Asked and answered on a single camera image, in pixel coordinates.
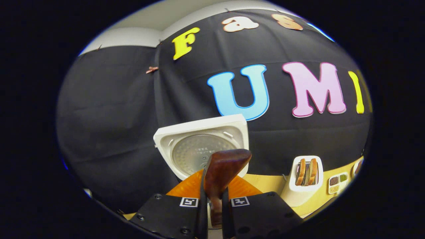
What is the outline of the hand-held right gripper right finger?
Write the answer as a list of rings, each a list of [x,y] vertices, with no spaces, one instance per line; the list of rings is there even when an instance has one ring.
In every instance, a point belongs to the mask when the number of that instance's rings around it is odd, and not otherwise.
[[[278,239],[304,220],[276,193],[236,176],[222,196],[224,239]]]

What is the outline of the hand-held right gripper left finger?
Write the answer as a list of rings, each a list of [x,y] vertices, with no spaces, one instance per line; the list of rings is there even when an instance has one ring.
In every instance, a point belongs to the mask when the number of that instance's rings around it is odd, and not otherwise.
[[[165,239],[206,239],[208,199],[203,175],[204,170],[199,170],[170,192],[154,194],[129,221]]]

